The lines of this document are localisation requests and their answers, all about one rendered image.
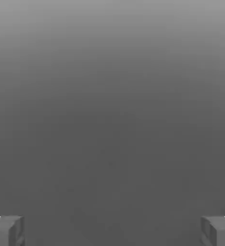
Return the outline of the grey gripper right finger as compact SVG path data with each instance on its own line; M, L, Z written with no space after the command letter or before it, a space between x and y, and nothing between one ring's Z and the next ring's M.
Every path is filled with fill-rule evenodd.
M225 216L202 216L201 246L225 246Z

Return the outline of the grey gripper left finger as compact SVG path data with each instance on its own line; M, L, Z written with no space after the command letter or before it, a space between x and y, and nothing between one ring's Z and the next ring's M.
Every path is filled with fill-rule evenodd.
M25 246L25 218L0 216L0 246Z

